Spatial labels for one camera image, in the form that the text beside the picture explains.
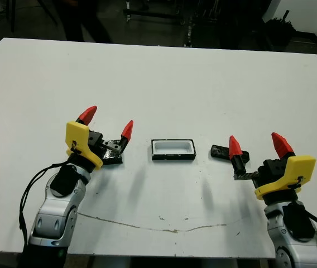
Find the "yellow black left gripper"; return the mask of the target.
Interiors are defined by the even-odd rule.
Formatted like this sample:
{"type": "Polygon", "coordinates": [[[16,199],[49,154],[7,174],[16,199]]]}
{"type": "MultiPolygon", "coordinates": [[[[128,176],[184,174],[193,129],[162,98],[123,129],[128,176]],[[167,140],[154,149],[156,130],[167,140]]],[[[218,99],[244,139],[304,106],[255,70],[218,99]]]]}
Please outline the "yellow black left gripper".
{"type": "Polygon", "coordinates": [[[87,108],[76,121],[66,124],[65,143],[70,158],[88,165],[90,169],[100,169],[103,165],[122,164],[122,152],[128,145],[133,130],[130,120],[121,133],[119,140],[105,140],[99,132],[87,126],[93,119],[97,106],[87,108]]]}

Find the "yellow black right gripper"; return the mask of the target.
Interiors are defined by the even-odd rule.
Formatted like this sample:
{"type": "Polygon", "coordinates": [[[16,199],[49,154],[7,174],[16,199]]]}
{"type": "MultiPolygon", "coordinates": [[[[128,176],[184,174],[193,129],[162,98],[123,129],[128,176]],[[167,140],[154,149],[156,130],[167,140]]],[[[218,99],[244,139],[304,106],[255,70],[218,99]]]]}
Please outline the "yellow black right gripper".
{"type": "Polygon", "coordinates": [[[233,135],[229,137],[229,159],[234,169],[234,180],[251,180],[256,198],[262,200],[272,193],[299,193],[311,180],[316,159],[311,156],[295,156],[287,140],[276,132],[271,134],[273,146],[279,157],[265,160],[257,171],[244,173],[243,152],[233,135]]]}

